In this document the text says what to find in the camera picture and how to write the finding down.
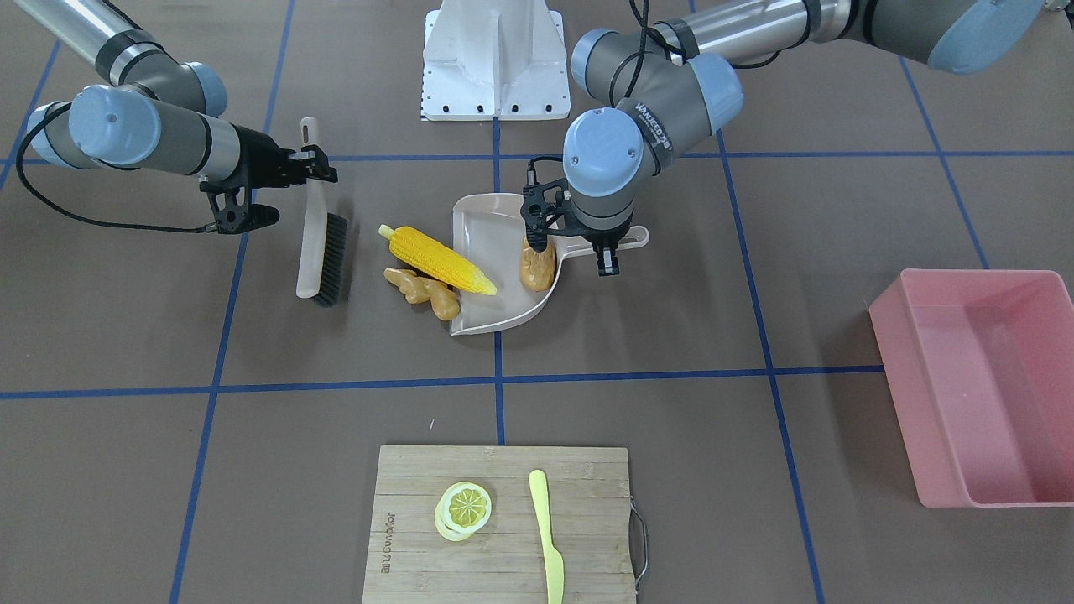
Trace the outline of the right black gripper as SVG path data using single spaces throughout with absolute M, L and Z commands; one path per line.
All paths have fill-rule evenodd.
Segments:
M 303 186 L 310 179 L 337 183 L 338 171 L 330 164 L 326 153 L 318 144 L 307 144 L 300 150 L 280 148 L 268 134 L 237 126 L 241 145 L 240 182 L 244 201 L 252 202 L 260 188 Z

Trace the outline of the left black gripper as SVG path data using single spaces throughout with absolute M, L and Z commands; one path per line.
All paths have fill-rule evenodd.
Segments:
M 620 263 L 618 263 L 618 245 L 626 238 L 632 225 L 632 215 L 625 221 L 618 222 L 614 228 L 599 229 L 580 222 L 576 215 L 564 216 L 564 228 L 568 238 L 586 238 L 591 244 L 596 245 L 597 271 L 601 278 L 609 278 L 620 274 Z M 545 222 L 529 222 L 527 225 L 527 245 L 533 251 L 547 251 L 549 228 Z

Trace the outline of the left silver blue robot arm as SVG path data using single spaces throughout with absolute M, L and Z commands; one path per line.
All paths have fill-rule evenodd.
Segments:
M 634 198 L 647 179 L 719 133 L 743 106 L 740 73 L 783 51 L 834 39 L 888 51 L 937 71 L 973 74 L 1024 38 L 1040 1 L 727 1 L 649 21 L 636 34 L 593 29 L 569 58 L 572 80 L 598 102 L 568 127 L 563 177 L 527 168 L 520 214 L 527 245 L 583 238 L 603 276 L 615 275 Z

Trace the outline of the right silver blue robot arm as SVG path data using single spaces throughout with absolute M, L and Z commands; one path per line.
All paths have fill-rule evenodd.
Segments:
M 199 179 L 204 195 L 336 182 L 317 145 L 281 148 L 227 123 L 229 96 L 209 64 L 180 62 L 110 1 L 20 1 L 100 76 L 69 102 L 39 107 L 30 142 L 52 164 L 156 169 Z

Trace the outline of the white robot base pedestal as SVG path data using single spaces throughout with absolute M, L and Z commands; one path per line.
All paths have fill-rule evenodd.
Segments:
M 545 1 L 444 1 L 423 34 L 423 119 L 571 115 L 564 19 Z

